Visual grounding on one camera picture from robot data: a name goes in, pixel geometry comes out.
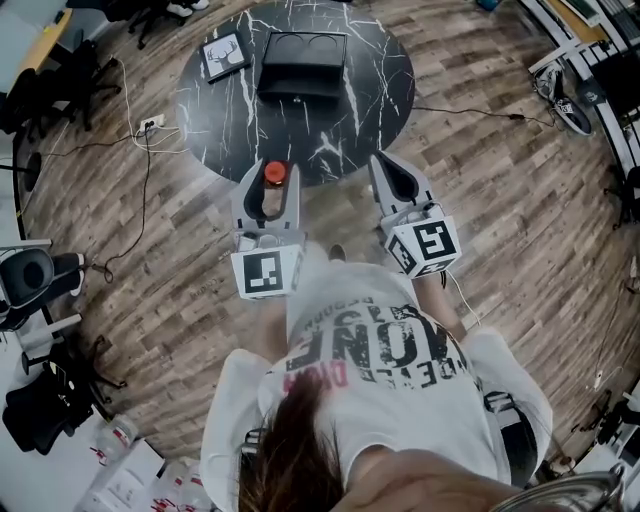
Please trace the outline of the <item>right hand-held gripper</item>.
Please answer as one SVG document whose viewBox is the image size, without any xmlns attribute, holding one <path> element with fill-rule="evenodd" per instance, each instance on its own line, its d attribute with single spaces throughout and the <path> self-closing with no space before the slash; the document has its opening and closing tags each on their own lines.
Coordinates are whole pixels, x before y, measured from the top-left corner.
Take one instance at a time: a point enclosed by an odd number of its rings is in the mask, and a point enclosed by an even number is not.
<svg viewBox="0 0 640 512">
<path fill-rule="evenodd" d="M 387 151 L 370 157 L 369 174 L 374 199 L 382 214 L 384 248 L 409 279 L 440 273 L 461 257 L 454 219 L 439 202 L 428 201 L 398 212 L 402 203 L 431 200 L 431 185 L 412 163 Z"/>
</svg>

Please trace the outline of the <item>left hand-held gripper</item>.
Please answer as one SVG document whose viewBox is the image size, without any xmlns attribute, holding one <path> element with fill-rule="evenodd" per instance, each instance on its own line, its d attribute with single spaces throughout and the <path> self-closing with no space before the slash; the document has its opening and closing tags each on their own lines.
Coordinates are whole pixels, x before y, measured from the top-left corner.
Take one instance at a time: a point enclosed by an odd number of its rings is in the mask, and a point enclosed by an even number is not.
<svg viewBox="0 0 640 512">
<path fill-rule="evenodd" d="M 235 251 L 232 268 L 246 300 L 292 295 L 306 255 L 306 232 L 299 226 L 300 170 L 293 164 L 282 185 L 277 222 L 265 221 L 265 164 L 258 160 L 231 194 Z"/>
</svg>

